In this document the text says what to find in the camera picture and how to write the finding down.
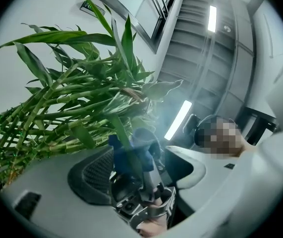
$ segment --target ceiling light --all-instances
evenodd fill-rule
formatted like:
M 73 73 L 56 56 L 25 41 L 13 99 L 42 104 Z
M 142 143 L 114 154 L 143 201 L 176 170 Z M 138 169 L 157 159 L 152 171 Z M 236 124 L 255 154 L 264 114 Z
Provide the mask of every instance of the ceiling light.
M 176 133 L 177 129 L 180 127 L 181 123 L 183 122 L 186 114 L 189 112 L 190 108 L 192 106 L 192 103 L 189 101 L 184 101 L 179 113 L 177 113 L 170 129 L 165 135 L 165 139 L 171 140 L 173 135 Z
M 210 6 L 209 25 L 207 27 L 207 30 L 214 33 L 216 31 L 216 14 L 217 8 L 215 6 Z

